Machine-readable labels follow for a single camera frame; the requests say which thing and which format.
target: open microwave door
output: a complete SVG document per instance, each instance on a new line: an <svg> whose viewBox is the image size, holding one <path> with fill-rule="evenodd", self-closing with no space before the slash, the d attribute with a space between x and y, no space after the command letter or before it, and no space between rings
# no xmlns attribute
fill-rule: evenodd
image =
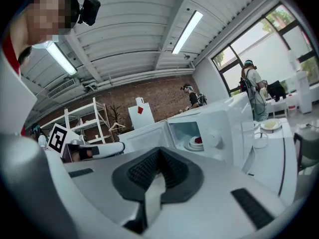
<svg viewBox="0 0 319 239"><path fill-rule="evenodd" d="M175 148L168 123L165 120L120 134L119 139L125 144L124 153L151 147Z"/></svg>

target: yellow food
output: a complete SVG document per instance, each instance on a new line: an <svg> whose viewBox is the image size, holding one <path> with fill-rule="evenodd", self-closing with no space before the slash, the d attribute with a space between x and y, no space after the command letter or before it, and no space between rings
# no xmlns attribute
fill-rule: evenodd
<svg viewBox="0 0 319 239"><path fill-rule="evenodd" d="M275 125L276 125L276 122L274 120L271 120L265 123L266 128L273 128Z"/></svg>

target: window frame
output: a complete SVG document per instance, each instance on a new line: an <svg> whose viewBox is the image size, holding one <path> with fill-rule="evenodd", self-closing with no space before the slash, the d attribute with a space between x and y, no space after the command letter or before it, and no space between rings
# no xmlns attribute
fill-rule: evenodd
<svg viewBox="0 0 319 239"><path fill-rule="evenodd" d="M285 26L283 29L280 29L280 30L277 30L276 27L271 24L271 22L266 18L266 16L268 14L270 14L271 12L273 12L276 8L278 8L279 6L283 5L285 7L285 9L295 18L294 21L292 21L291 23L289 23L287 26ZM229 96L231 96L231 93L234 92L234 91L237 91L240 89L240 87L238 86L237 88L234 88L234 89L229 89L229 86L228 86L228 83L226 82L223 74L225 72L227 72L228 70L230 70L232 67L236 66L237 64L240 64L241 67L243 67L243 62L241 61L241 59L239 58L238 54L235 52L235 50L233 49L233 47L231 46L235 41L237 41L240 37L242 37L244 34L246 34L252 27L254 27L257 23L259 23L261 20L265 19L269 26L271 26L271 28L276 32L278 33L279 37L281 38L281 40L283 41L283 43L285 44L285 46L287 47L288 50L291 50L289 44L287 43L287 41L285 40L284 38L284 34L286 34L287 32L289 32L290 30L292 30L293 28L295 28L296 26L299 26L301 31L304 33L304 35L308 38L308 41L309 41L309 44L312 48L312 51L300 56L298 59L299 63L303 63L305 62L306 60L312 58L312 57L316 57L317 61L319 61L319 57L316 53L316 50L315 50L315 47L313 45L313 43L311 42L310 38L308 37L305 29L303 28L303 26L300 24L300 22L296 19L296 17L294 16L294 14L282 3L282 2L279 2L278 4L276 4L274 7L272 7L269 11L267 11L265 14L261 15L260 18L258 18L256 21L254 21L245 31L243 31L241 34L239 34L234 40L231 41L231 43L228 43L223 49L221 49L220 52L222 52L223 50L225 50L226 48L230 48L232 50L232 52L235 54L236 56L236 60L233 61L232 63L230 63L229 65L227 65L226 67L224 67L223 69L221 69L220 71L218 70L218 67L216 66L215 64L215 61L214 61L214 58L220 53L218 53L216 56L212 57L211 60L213 61L214 65L216 66L219 74L221 75L222 77L222 80L226 86L226 89L228 91L228 94ZM317 84L319 83L319 80L314 82L314 83L311 83L309 84L309 86L312 86L314 84Z"/></svg>

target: pants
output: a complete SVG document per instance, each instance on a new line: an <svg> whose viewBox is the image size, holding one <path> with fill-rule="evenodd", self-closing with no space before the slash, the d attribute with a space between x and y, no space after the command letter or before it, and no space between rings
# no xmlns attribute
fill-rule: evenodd
<svg viewBox="0 0 319 239"><path fill-rule="evenodd" d="M254 115L255 121L260 122L260 121L265 121L268 119L267 105L251 103L251 107L253 109L253 115Z"/></svg>

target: brick wall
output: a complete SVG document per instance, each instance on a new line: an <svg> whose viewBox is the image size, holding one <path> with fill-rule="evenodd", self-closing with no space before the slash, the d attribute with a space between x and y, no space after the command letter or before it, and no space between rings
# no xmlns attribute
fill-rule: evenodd
<svg viewBox="0 0 319 239"><path fill-rule="evenodd" d="M125 125L125 129L132 129L132 122L128 108L136 105L135 98L142 97L145 103L150 104L154 120L157 122L178 114L179 110L184 110L186 106L190 105L189 97L182 94L182 91L180 91L180 88L184 83L190 83L194 87L194 90L198 92L198 87L191 75L146 80L107 89L86 96L84 99L78 99L75 102L67 104L62 109L57 109L48 116L42 118L38 123L40 125L44 125L63 115L64 109L72 111L81 106L90 104L92 102L92 98L95 97L97 102L106 105L108 115L113 116L110 106L113 104L115 104L116 107L121 106L118 109L118 113L122 118L119 121L119 124ZM82 120L85 122L86 120L94 118L95 116L91 114L83 117ZM109 121L110 125L113 125L114 121L111 118L109 118ZM72 121L70 126L73 127L76 123L77 121ZM108 129L106 126L102 126L102 131L104 135L108 135ZM95 138L95 135L98 134L98 128L90 128L84 132L88 137L88 140L92 140Z"/></svg>

